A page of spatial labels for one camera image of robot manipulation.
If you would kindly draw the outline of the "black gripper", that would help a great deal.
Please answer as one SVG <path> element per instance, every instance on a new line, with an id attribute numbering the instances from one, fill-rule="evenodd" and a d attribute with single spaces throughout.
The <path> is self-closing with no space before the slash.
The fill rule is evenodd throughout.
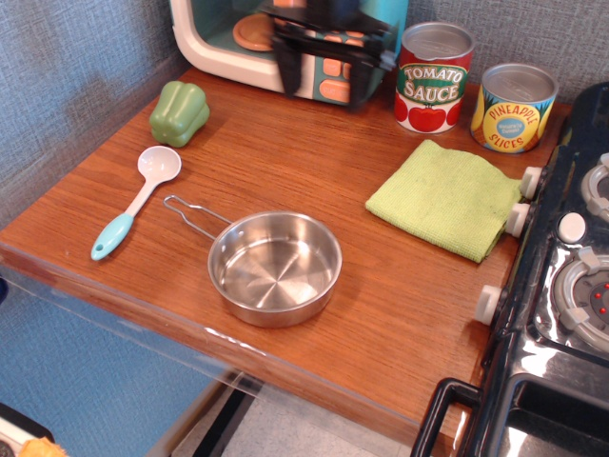
<path id="1" fill-rule="evenodd" d="M 261 12 L 273 21 L 271 44 L 284 94 L 293 98 L 303 82 L 305 55 L 351 65 L 348 109 L 359 111 L 376 92 L 385 70 L 395 66 L 386 44 L 391 26 L 363 11 L 360 1 L 305 1 L 280 6 L 264 1 Z"/>

